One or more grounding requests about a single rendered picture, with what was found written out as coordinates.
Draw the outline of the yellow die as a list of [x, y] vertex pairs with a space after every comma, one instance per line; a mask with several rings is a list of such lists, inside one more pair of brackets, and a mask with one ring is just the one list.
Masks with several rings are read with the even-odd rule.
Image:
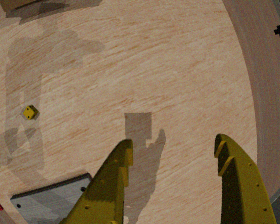
[[27, 106], [23, 112], [23, 114], [25, 115], [25, 117], [28, 120], [34, 119], [34, 117], [37, 115], [37, 113], [38, 113], [38, 110], [33, 105]]

